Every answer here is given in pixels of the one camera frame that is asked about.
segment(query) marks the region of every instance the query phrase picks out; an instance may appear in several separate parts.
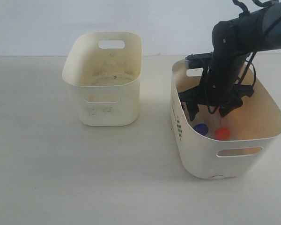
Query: white storage bin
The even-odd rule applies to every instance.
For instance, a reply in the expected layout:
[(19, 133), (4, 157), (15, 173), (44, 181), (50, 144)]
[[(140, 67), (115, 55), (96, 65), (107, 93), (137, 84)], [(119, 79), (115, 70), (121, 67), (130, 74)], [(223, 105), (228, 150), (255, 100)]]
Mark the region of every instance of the white storage bin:
[[(249, 172), (271, 144), (281, 134), (281, 111), (259, 80), (255, 93), (244, 97), (244, 105), (221, 118), (218, 113), (209, 114), (206, 106), (193, 122), (189, 121), (187, 109), (181, 106), (178, 93), (197, 86), (199, 76), (188, 77), (185, 61), (173, 66), (171, 84), (171, 120), (185, 169), (203, 179), (238, 177)], [(252, 84), (253, 73), (249, 70), (244, 84)], [(207, 136), (197, 133), (193, 126), (205, 123), (209, 127)], [(218, 141), (214, 132), (228, 127), (231, 137)]]
[(62, 72), (79, 119), (89, 126), (135, 121), (141, 66), (142, 44), (136, 34), (95, 32), (79, 37)]

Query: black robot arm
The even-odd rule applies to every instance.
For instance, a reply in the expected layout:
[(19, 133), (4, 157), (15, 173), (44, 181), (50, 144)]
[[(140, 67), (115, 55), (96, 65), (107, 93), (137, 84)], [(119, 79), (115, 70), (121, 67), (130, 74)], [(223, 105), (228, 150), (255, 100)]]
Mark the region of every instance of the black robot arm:
[[(198, 105), (206, 105), (211, 114), (220, 108), (222, 117), (241, 107), (242, 97), (254, 94), (254, 84), (242, 85), (242, 81), (256, 53), (281, 49), (281, 2), (253, 1), (263, 8), (250, 13), (245, 4), (233, 0), (243, 13), (236, 19), (215, 25), (212, 32), (214, 51), (185, 58), (187, 69), (203, 68), (200, 84), (179, 93), (180, 101), (186, 103), (190, 120), (199, 112)], [(246, 61), (244, 73), (239, 77)]]

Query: white table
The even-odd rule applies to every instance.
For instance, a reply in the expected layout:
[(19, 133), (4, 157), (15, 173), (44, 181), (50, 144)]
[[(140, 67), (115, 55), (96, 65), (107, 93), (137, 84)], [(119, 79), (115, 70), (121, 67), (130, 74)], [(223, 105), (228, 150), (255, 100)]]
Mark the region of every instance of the white table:
[[(169, 116), (183, 58), (144, 58), (140, 116), (126, 127), (78, 121), (66, 58), (0, 58), (0, 225), (281, 225), (281, 137), (241, 178), (183, 168)], [(255, 66), (281, 108), (281, 55)]]

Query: plastic basket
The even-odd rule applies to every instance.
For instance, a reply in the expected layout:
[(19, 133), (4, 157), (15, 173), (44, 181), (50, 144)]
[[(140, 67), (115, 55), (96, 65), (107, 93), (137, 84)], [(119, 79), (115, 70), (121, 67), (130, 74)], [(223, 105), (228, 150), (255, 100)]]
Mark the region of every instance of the plastic basket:
[(141, 66), (142, 45), (136, 34), (95, 32), (79, 37), (62, 72), (79, 119), (89, 126), (123, 126), (135, 121)]
[[(172, 72), (170, 115), (185, 169), (203, 179), (238, 177), (252, 170), (281, 134), (281, 110), (261, 82), (257, 79), (255, 94), (243, 98), (244, 105), (225, 118), (218, 113), (209, 114), (207, 107), (200, 105), (199, 114), (190, 122), (178, 93), (197, 86), (200, 77), (187, 76), (184, 60), (178, 61)], [(249, 71), (244, 84), (252, 84), (252, 81), (253, 73)], [(199, 123), (209, 127), (206, 136), (193, 129)], [(214, 132), (220, 127), (230, 129), (228, 140), (215, 139)]]

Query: blue bottle cap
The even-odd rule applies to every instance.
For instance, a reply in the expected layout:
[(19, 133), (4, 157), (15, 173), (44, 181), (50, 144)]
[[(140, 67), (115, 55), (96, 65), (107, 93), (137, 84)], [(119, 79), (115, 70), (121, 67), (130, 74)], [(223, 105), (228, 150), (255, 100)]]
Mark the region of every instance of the blue bottle cap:
[(209, 132), (209, 129), (205, 123), (200, 123), (194, 126), (193, 129), (203, 136), (206, 136)]

